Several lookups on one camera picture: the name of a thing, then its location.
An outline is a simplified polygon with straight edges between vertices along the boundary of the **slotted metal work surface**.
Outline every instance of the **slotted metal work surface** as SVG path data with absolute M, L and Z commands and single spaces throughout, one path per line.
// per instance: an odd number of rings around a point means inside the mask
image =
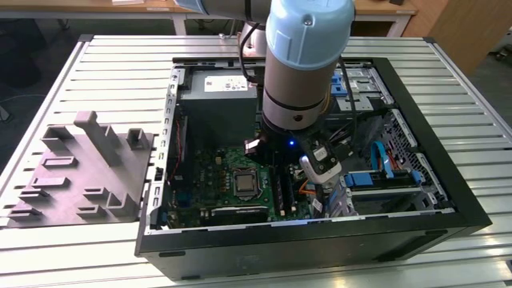
M 0 177 L 0 207 L 17 201 L 30 178 L 46 125 L 70 124 L 77 110 L 96 110 L 97 121 L 117 133 L 136 124 L 158 134 L 172 58 L 236 56 L 236 51 L 236 41 L 217 37 L 96 36 L 80 42 Z M 0 230 L 0 287 L 504 287 L 512 280 L 509 127 L 436 44 L 420 38 L 352 38 L 342 55 L 388 57 L 492 226 L 404 262 L 192 283 L 172 282 L 133 256 L 138 223 L 6 229 Z M 6 212 L 0 210 L 0 226 Z

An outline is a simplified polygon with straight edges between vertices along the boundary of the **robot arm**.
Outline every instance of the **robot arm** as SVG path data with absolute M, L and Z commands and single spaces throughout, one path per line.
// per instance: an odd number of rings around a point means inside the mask
M 174 0 L 182 8 L 206 15 L 266 23 L 272 0 Z
M 290 133 L 297 139 L 308 178 L 324 183 L 341 165 L 328 139 L 312 127 L 325 113 L 330 79 L 349 40 L 352 0 L 174 1 L 205 14 L 265 23 L 262 118 L 276 134 Z

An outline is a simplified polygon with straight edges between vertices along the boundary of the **motherboard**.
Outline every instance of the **motherboard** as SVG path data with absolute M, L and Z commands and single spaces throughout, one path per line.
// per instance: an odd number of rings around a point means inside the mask
M 309 219 L 306 197 L 298 196 L 302 178 L 298 167 L 278 173 L 244 156 L 241 147 L 198 149 L 193 153 L 192 179 L 173 191 L 170 227 L 201 227 Z M 288 190 L 280 181 L 289 181 Z

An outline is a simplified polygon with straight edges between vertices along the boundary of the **white label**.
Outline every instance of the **white label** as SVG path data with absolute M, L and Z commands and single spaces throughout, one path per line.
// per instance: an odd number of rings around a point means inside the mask
M 153 8 L 145 8 L 148 11 L 170 11 L 170 9 L 168 8 L 158 8 L 158 7 L 153 7 Z
M 208 76 L 205 78 L 205 92 L 236 92 L 248 89 L 248 82 L 242 76 Z
M 313 207 L 316 210 L 318 210 L 318 212 L 321 212 L 322 205 L 317 199 L 313 200 Z

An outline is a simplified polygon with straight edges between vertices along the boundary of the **green circuit board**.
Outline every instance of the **green circuit board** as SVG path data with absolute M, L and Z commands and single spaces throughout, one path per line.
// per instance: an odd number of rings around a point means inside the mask
M 176 192 L 178 222 L 181 227 L 200 227 L 201 211 L 220 207 L 268 207 L 266 221 L 286 221 L 309 218 L 309 205 L 297 203 L 293 213 L 281 215 L 274 210 L 269 168 L 250 161 L 242 148 L 196 150 L 192 165 L 192 184 L 189 189 Z M 240 197 L 236 194 L 236 176 L 256 175 L 257 194 Z

